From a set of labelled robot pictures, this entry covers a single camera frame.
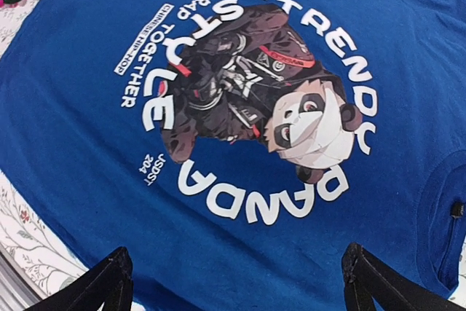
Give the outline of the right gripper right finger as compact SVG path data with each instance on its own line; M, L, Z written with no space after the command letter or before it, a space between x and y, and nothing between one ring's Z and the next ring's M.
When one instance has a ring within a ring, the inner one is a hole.
M455 311L464 308L417 285L363 246L350 243L341 258L344 300L350 311Z

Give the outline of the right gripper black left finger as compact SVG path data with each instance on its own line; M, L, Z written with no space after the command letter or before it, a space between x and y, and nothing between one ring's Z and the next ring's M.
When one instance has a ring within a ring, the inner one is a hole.
M133 263L118 247L92 269L29 311L130 311L133 302Z

